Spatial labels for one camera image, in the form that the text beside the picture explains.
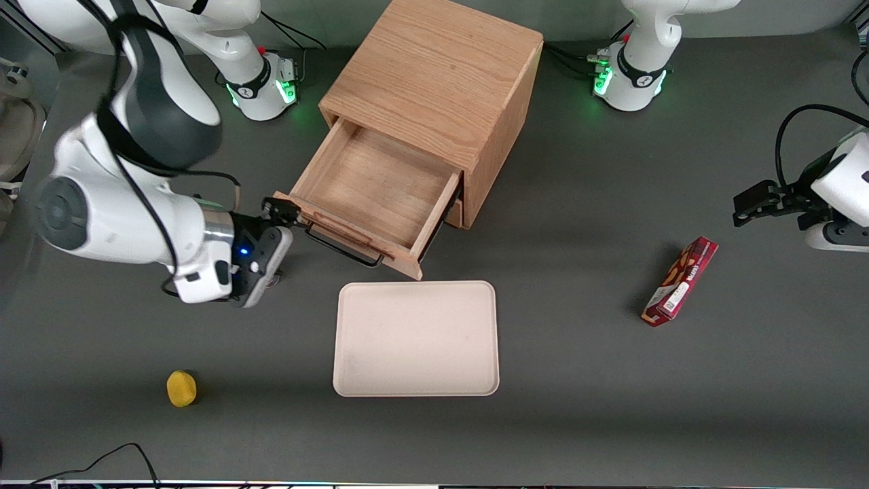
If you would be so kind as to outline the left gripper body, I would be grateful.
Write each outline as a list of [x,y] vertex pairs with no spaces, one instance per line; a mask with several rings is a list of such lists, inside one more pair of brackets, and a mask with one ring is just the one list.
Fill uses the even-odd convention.
[[867,170],[867,132],[856,131],[804,169],[782,207],[798,215],[801,231],[866,233]]

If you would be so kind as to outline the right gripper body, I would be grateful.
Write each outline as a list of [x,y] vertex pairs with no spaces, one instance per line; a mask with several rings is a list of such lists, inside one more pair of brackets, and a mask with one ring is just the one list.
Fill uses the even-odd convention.
[[293,236],[289,227],[258,217],[233,215],[232,222],[229,302],[236,308],[251,308],[277,276]]

